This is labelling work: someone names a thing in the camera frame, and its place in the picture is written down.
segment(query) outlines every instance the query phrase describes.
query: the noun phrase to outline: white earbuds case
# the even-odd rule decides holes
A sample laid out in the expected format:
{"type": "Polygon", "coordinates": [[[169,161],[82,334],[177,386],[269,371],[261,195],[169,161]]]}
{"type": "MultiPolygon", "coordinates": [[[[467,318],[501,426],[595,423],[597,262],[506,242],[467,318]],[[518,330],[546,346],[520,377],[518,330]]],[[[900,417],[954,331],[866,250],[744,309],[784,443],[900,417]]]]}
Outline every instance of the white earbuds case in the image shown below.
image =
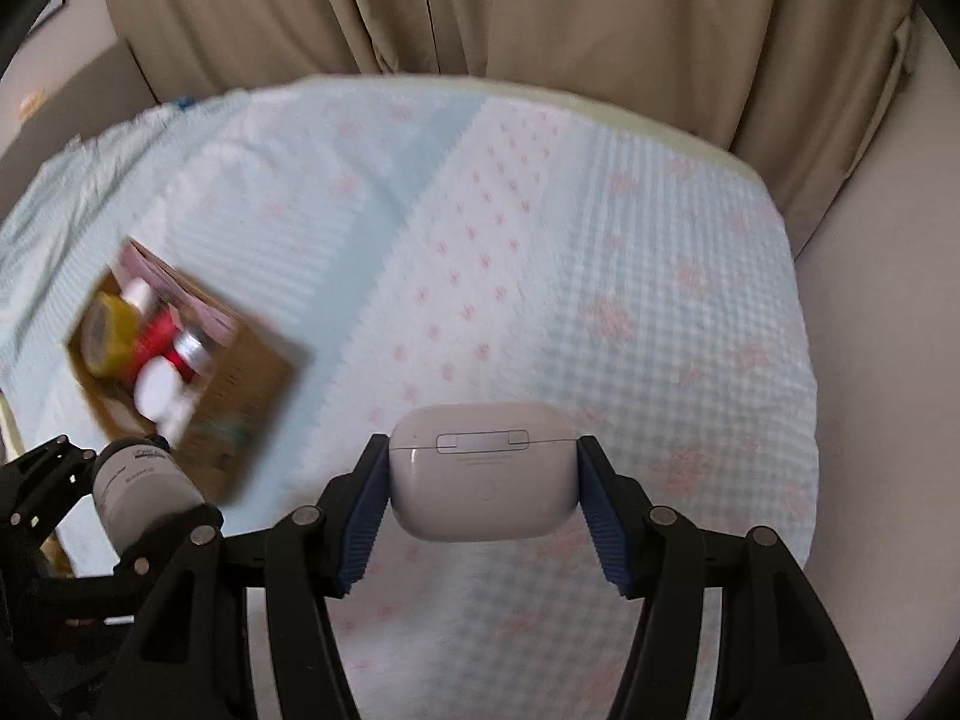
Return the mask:
{"type": "Polygon", "coordinates": [[[390,437],[392,507],[428,541],[543,536],[577,505],[576,433],[541,403],[432,406],[390,437]]]}

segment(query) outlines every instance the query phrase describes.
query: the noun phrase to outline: bedsheet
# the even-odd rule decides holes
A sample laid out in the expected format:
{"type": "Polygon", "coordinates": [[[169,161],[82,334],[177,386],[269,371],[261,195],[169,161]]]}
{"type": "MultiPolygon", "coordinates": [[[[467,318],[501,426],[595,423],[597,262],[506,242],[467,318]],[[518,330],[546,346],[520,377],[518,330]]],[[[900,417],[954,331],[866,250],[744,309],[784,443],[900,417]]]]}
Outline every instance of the bedsheet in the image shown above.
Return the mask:
{"type": "MultiPolygon", "coordinates": [[[[165,106],[71,146],[0,229],[0,389],[26,445],[104,437],[61,343],[133,235],[286,338],[301,372],[226,533],[266,527],[431,403],[544,400],[703,527],[801,562],[815,383],[779,215],[693,138],[515,87],[312,79],[165,106]]],[[[115,560],[88,501],[59,529],[115,560]]],[[[718,597],[691,717],[709,714],[718,597]]],[[[277,715],[251,599],[254,673],[277,715]]],[[[604,717],[640,606],[579,512],[545,538],[415,541],[388,512],[330,615],[368,718],[604,717]]]]}

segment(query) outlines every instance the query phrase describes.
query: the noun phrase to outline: curtain fold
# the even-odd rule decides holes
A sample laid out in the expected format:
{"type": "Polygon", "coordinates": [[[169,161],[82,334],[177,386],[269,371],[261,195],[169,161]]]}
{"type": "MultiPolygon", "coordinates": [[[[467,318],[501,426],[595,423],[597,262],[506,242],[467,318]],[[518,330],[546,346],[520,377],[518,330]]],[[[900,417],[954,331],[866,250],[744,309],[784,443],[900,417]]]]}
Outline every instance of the curtain fold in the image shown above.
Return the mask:
{"type": "Polygon", "coordinates": [[[107,0],[160,98],[313,73],[471,74],[729,148],[794,250],[877,126],[911,0],[107,0]]]}

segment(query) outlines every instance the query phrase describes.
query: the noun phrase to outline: cardboard box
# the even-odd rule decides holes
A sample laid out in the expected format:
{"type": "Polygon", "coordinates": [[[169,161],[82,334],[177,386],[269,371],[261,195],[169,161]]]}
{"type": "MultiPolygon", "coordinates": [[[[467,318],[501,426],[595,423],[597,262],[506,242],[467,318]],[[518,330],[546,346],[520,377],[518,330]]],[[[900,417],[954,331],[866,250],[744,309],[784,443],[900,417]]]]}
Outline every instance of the cardboard box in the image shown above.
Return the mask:
{"type": "MultiPolygon", "coordinates": [[[[263,420],[274,410],[272,407],[290,379],[290,362],[264,343],[240,314],[138,242],[128,241],[121,251],[142,256],[157,277],[169,280],[171,289],[200,300],[213,309],[213,322],[219,317],[224,325],[219,335],[226,343],[214,352],[211,371],[205,376],[193,416],[173,451],[174,460],[204,498],[210,503],[224,501],[242,477],[256,437],[264,427],[263,420]]],[[[88,305],[97,293],[118,295],[120,290],[117,278],[108,271],[90,293],[88,305]]],[[[133,399],[121,386],[95,379],[86,369],[80,355],[80,326],[87,307],[70,334],[66,350],[94,418],[110,440],[157,432],[157,425],[136,411],[133,399]]]]}

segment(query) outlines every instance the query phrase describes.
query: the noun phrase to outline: yellow tape roll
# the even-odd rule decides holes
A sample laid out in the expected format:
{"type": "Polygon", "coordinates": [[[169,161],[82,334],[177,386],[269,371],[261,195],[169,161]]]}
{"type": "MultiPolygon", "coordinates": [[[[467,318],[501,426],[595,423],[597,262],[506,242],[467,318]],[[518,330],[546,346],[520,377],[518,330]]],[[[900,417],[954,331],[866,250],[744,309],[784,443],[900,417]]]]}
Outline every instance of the yellow tape roll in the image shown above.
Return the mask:
{"type": "Polygon", "coordinates": [[[116,295],[100,293],[83,317],[80,354],[98,379],[122,379],[130,368],[140,312],[116,295]]]}

